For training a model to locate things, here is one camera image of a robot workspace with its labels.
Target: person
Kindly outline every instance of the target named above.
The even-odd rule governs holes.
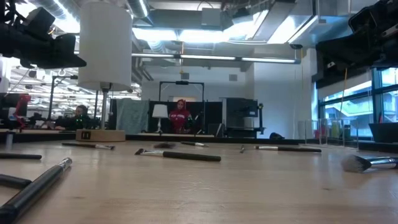
[[[56,130],[76,131],[85,127],[90,118],[88,117],[88,109],[85,105],[79,105],[75,109],[75,116],[72,118],[57,119],[55,122]]]
[[[177,108],[170,112],[169,119],[172,122],[173,131],[175,134],[187,134],[191,130],[185,129],[185,124],[189,119],[192,119],[191,113],[185,109],[185,101],[178,100]]]

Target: fabric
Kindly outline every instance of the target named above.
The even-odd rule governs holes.
[[[147,131],[149,102],[147,100],[120,99],[116,100],[116,129],[126,134],[138,134]]]
[[[185,109],[185,102],[183,100],[179,100],[178,102],[180,101],[184,103],[184,107],[181,110],[176,108],[175,110],[171,111],[169,115],[169,118],[173,124],[174,133],[176,134],[189,133],[190,131],[189,129],[185,130],[184,126],[188,118],[191,117],[191,113]]]

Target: glass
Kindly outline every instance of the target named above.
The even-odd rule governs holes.
[[[357,93],[363,93],[363,92],[367,92],[367,91],[371,91],[372,90],[372,81],[367,81],[364,82],[362,84],[356,85],[354,87],[348,88],[346,89],[346,91],[344,92],[344,97],[346,96],[351,96]],[[338,99],[343,97],[343,91],[340,91],[338,93],[329,95],[327,97],[325,97],[323,100],[324,101],[328,101],[328,100],[334,100],[334,99]]]
[[[381,72],[382,87],[398,84],[398,68],[388,68]]]
[[[351,135],[372,136],[369,123],[373,123],[373,101],[371,97],[364,97],[355,100],[348,100],[341,103],[334,103],[325,106],[326,119],[355,119],[351,124]]]
[[[398,103],[398,91],[391,91],[383,94],[383,123],[398,122],[397,115],[397,103]]]

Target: table surface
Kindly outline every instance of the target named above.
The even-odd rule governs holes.
[[[33,180],[63,158],[73,159],[72,168],[18,223],[398,222],[396,170],[354,174],[340,167],[347,154],[388,154],[255,151],[250,145],[240,154],[240,144],[169,149],[222,157],[201,162],[134,155],[154,142],[120,142],[115,151],[60,143],[15,144],[14,152],[43,159],[0,162],[0,173]],[[0,203],[16,193],[0,187]]]

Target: silver ferrule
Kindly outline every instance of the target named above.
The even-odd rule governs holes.
[[[258,149],[263,149],[263,150],[278,150],[277,146],[259,146]]]
[[[72,159],[71,158],[64,158],[58,166],[62,167],[63,171],[67,170],[70,167],[70,164],[72,164]]]
[[[375,159],[370,159],[370,163],[372,164],[372,168],[378,169],[392,169],[397,166],[397,160],[394,158],[388,157],[380,157]]]
[[[141,155],[163,155],[163,151],[161,150],[144,150]]]
[[[14,141],[14,134],[15,133],[7,133],[7,138],[6,138],[6,151],[9,152],[12,150],[12,142]]]
[[[97,149],[111,149],[112,146],[104,146],[104,145],[96,144],[95,148],[97,148]]]

